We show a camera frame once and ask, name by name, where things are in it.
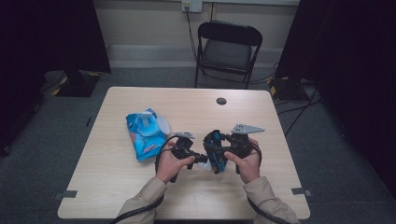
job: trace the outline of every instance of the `chair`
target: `chair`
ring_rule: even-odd
[[[248,88],[262,45],[262,34],[258,30],[248,25],[207,21],[198,27],[198,41],[194,88],[198,84],[200,69],[203,73],[209,69],[244,76],[245,89]]]

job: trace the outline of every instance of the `beige sleeve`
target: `beige sleeve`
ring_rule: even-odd
[[[271,184],[265,176],[247,183],[244,189],[249,199],[263,212],[274,217],[280,217],[289,223],[300,223],[294,211],[275,196]],[[273,224],[274,222],[257,214],[254,223]]]
[[[127,200],[124,206],[121,208],[119,215],[126,212],[147,206],[149,204],[155,203],[159,198],[161,198],[166,191],[166,185],[155,177],[152,177],[148,183],[140,190],[136,196]],[[140,223],[149,224],[153,223],[155,218],[155,208],[147,212],[138,214],[133,217],[129,217],[120,221],[119,223]]]

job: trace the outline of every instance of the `tabletop surface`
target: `tabletop surface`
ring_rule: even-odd
[[[220,97],[226,99],[225,105],[217,104]],[[231,133],[237,123],[264,128],[265,132],[249,135],[262,150],[261,175],[267,176],[275,195],[299,219],[310,216],[305,196],[291,191],[301,183],[269,92],[113,87],[106,94],[67,188],[78,193],[75,198],[63,198],[60,218],[115,218],[124,202],[155,176],[155,158],[136,159],[125,119],[148,108],[165,118],[173,133],[193,133],[191,150],[199,153],[205,153],[202,141],[213,130]],[[232,161],[218,175],[197,164],[192,170],[183,168],[177,182],[168,183],[156,218],[254,218],[242,186]]]

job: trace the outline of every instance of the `left hand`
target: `left hand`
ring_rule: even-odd
[[[169,141],[163,149],[170,149],[174,146],[175,143]],[[179,160],[172,154],[172,151],[165,150],[161,155],[155,177],[159,178],[164,184],[167,184],[169,180],[174,177],[181,170],[181,168],[183,168],[183,166],[193,163],[194,160],[195,157],[193,156]]]

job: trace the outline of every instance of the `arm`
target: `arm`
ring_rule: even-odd
[[[152,177],[140,190],[140,192],[136,194],[136,196],[125,202],[124,206],[120,210],[119,215],[155,203],[164,195],[166,191],[166,184],[169,182],[169,180],[175,176],[183,166],[194,162],[195,158],[193,156],[183,160],[178,160],[175,158],[172,152],[167,150],[174,146],[174,142],[168,142],[168,144],[164,147],[165,151],[161,155],[156,176]],[[124,219],[119,223],[149,224],[153,223],[154,218],[155,209],[151,209],[147,212]]]
[[[254,145],[259,145],[254,139],[249,138]],[[225,152],[224,156],[239,166],[240,176],[245,183],[244,189],[247,196],[263,212],[280,217],[289,223],[300,223],[294,211],[285,203],[277,198],[272,190],[270,183],[265,176],[260,176],[259,155],[252,150],[251,154],[241,159],[231,152]],[[255,216],[254,223],[273,224],[271,220],[259,214]]]

